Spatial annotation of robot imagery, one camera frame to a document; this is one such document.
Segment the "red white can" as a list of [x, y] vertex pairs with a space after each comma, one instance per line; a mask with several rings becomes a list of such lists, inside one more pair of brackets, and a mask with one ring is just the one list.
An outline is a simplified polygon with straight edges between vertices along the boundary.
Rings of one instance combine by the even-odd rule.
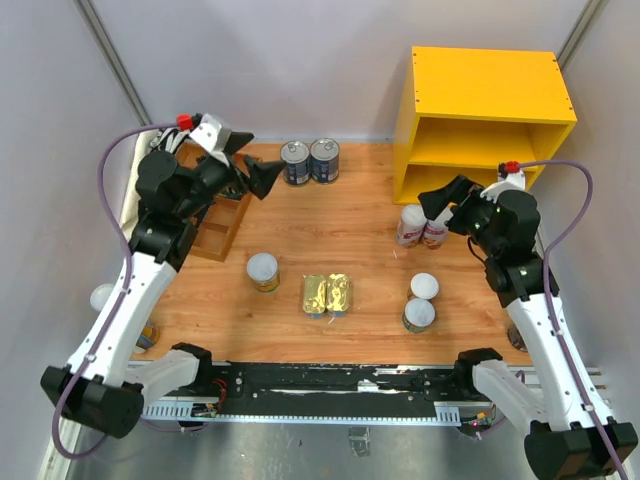
[[403, 248], [415, 247], [421, 240], [427, 219], [418, 204], [406, 205], [400, 214], [396, 242]]
[[444, 223], [428, 220], [423, 229], [421, 243], [428, 249], [439, 249], [443, 245], [448, 232], [449, 230]]

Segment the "blue yellow can white lid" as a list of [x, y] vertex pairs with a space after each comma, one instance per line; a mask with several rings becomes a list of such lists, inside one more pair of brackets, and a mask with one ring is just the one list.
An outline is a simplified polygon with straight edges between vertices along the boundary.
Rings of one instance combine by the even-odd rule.
[[113, 291], [113, 288], [113, 284], [106, 283], [99, 285], [93, 290], [90, 295], [90, 305], [94, 311], [102, 311]]

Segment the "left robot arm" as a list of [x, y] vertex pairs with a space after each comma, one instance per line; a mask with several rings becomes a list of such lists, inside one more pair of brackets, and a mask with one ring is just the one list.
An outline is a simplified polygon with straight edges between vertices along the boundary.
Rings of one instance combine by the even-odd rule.
[[150, 314], [196, 240], [204, 210], [229, 186], [265, 198], [284, 169], [282, 160], [262, 162], [251, 156], [238, 168], [233, 157], [252, 138], [248, 132], [232, 133], [193, 168], [182, 166], [166, 150], [153, 150], [141, 159], [135, 184], [139, 217], [131, 237], [120, 240], [120, 277], [66, 365], [47, 367], [40, 380], [55, 407], [51, 434], [56, 446], [62, 444], [62, 419], [122, 438], [145, 406], [174, 390], [185, 388], [200, 396], [214, 385], [211, 352], [189, 343], [172, 346], [132, 375], [127, 367]]

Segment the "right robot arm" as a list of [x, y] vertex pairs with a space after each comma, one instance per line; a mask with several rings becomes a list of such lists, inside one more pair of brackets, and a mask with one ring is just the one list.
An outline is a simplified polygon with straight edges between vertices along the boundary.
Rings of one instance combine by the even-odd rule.
[[449, 231], [485, 253], [487, 282], [522, 336], [541, 389], [532, 392], [485, 348], [460, 354], [455, 392], [487, 397], [522, 432], [537, 478], [625, 478], [623, 462], [639, 438], [631, 423], [615, 419], [582, 363], [549, 262], [535, 250], [535, 198], [509, 174], [489, 187], [459, 175], [418, 200], [429, 220], [451, 211]]

